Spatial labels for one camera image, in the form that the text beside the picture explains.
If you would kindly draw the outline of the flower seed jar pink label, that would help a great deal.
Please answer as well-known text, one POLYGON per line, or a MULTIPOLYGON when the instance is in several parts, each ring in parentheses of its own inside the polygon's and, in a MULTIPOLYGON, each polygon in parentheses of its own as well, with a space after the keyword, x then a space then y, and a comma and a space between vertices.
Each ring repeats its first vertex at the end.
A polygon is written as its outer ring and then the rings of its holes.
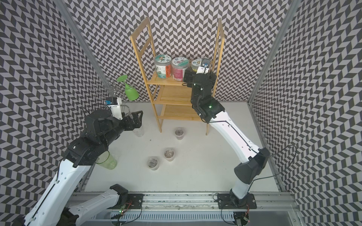
POLYGON ((172 60, 173 79, 182 82, 185 71, 189 68, 189 60, 185 57, 176 57, 172 60))

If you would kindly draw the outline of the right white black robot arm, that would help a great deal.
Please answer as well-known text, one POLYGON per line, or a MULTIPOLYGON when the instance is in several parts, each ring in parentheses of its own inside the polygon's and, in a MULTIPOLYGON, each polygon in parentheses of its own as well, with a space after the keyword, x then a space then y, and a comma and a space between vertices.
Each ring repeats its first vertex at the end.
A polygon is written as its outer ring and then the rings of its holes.
POLYGON ((201 120, 215 128, 237 154, 240 164, 234 168, 238 180, 230 190, 230 200, 235 207, 246 205, 254 179, 265 168, 270 152, 259 148, 235 125, 222 104, 212 96, 216 82, 213 72, 195 73, 186 70, 184 85, 192 88, 190 102, 201 120))

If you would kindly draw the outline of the small clear tub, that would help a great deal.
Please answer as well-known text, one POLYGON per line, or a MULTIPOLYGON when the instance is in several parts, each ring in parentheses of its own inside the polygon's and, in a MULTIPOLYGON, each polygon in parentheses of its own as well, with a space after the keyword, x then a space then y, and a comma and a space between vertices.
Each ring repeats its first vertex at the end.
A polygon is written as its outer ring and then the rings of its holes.
POLYGON ((176 128, 174 133, 178 140, 182 140, 185 136, 185 131, 183 128, 176 128))
POLYGON ((150 170, 157 170, 159 168, 159 160, 156 157, 150 157, 147 162, 147 166, 150 170))
POLYGON ((172 162, 175 158, 175 151, 173 148, 168 148, 164 152, 164 157, 167 161, 172 162))

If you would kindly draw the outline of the green translucent plastic cup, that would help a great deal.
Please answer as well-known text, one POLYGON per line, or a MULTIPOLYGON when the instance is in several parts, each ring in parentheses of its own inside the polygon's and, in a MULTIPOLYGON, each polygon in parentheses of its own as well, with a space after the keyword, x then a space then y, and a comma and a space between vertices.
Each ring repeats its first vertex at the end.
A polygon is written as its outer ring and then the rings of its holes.
POLYGON ((97 165, 112 170, 117 166, 117 161, 109 151, 102 153, 95 162, 97 165))

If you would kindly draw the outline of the green plastic goblet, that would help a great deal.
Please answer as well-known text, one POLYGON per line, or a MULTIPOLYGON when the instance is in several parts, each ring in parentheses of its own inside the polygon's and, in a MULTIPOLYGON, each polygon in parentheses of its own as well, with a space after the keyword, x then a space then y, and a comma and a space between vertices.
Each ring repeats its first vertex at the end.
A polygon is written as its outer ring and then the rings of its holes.
POLYGON ((117 78, 117 82, 124 84, 124 92, 128 100, 135 101, 139 98, 139 93, 133 86, 127 84, 126 82, 127 78, 128 78, 127 75, 121 75, 117 78))

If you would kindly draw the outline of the yellow label seed jar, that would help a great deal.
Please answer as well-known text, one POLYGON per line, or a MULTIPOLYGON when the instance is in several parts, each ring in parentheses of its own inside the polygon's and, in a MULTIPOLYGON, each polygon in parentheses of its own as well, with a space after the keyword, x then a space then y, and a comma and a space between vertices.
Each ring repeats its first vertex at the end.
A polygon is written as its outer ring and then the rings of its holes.
POLYGON ((194 60, 191 62, 190 66, 191 66, 191 70, 192 70, 193 72, 197 72, 197 71, 198 71, 198 68, 200 67, 201 61, 202 61, 202 59, 199 58, 199 59, 194 59, 194 60))

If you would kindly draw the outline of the carrot seed jar red label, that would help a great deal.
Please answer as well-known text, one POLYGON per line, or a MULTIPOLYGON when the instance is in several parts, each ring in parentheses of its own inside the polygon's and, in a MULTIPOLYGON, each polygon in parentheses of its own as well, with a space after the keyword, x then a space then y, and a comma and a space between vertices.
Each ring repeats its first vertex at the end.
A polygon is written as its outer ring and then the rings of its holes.
POLYGON ((172 75, 172 58, 169 55, 157 55, 155 57, 155 71, 158 78, 167 79, 172 75))

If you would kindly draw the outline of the aluminium front rail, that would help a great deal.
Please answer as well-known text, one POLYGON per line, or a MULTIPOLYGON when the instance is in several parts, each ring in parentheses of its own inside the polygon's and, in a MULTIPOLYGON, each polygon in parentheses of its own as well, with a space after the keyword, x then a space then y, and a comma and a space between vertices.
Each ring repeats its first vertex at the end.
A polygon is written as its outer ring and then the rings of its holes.
POLYGON ((144 211, 298 211, 289 192, 252 192, 247 204, 235 207, 228 192, 141 192, 130 193, 136 210, 144 211))

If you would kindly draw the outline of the clear glass cup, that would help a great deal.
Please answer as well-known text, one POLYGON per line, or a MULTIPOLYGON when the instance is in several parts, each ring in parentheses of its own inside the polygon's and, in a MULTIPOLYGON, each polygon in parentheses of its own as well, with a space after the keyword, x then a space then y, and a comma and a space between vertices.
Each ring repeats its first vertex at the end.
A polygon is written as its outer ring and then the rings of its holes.
POLYGON ((142 137, 145 133, 144 127, 140 126, 139 128, 135 128, 133 130, 133 133, 137 136, 137 137, 142 137))

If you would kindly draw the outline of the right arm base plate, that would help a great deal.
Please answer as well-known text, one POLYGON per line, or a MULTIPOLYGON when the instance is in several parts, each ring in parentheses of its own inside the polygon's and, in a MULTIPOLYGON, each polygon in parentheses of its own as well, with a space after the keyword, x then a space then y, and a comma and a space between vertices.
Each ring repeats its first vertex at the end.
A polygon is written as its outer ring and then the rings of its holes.
POLYGON ((219 209, 239 209, 254 210, 257 209, 256 200, 253 194, 248 193, 243 199, 239 199, 233 194, 217 193, 213 197, 218 204, 219 209))

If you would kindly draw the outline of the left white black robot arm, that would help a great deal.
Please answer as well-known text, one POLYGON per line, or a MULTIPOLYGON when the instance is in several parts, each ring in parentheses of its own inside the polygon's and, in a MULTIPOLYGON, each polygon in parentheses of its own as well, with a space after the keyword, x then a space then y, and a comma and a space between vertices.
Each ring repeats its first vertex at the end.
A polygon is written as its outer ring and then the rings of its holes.
POLYGON ((104 193, 78 206, 67 207, 77 185, 110 144, 122 132, 142 126, 143 112, 116 116, 100 109, 86 116, 86 128, 69 144, 58 171, 33 209, 13 221, 14 226, 80 226, 98 213, 128 200, 128 190, 115 184, 104 193))

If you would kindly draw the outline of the bamboo three-tier shelf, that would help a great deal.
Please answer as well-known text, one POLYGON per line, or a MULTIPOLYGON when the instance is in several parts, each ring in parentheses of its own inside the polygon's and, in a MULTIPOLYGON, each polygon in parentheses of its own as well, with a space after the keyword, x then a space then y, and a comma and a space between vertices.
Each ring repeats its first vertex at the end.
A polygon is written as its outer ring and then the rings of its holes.
POLYGON ((149 78, 145 72, 142 56, 151 47, 153 57, 156 56, 154 40, 152 36, 150 19, 145 17, 140 25, 134 30, 130 36, 131 43, 134 48, 140 72, 146 90, 152 104, 153 112, 156 118, 158 129, 162 132, 163 120, 185 120, 185 121, 201 121, 194 110, 191 108, 191 88, 183 86, 182 82, 176 81, 169 77, 161 79, 156 72, 149 78), (142 48, 138 47, 137 38, 144 29, 148 31, 148 38, 142 48))

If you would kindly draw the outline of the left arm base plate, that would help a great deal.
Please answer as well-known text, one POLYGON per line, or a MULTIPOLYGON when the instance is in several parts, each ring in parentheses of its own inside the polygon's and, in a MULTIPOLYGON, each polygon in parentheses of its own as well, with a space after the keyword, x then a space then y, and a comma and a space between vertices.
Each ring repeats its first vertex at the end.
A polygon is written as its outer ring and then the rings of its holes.
POLYGON ((134 194, 127 194, 121 195, 118 199, 118 202, 112 209, 121 209, 125 206, 126 209, 141 209, 141 205, 143 203, 144 194, 141 193, 134 193, 134 194))

